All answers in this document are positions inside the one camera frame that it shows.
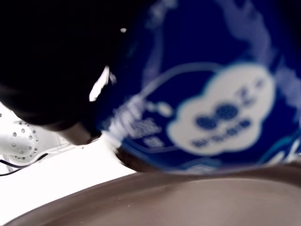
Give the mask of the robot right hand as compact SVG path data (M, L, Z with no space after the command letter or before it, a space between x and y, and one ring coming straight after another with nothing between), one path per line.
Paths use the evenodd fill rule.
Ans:
M147 0L3 0L0 101L75 145L100 133L89 94Z

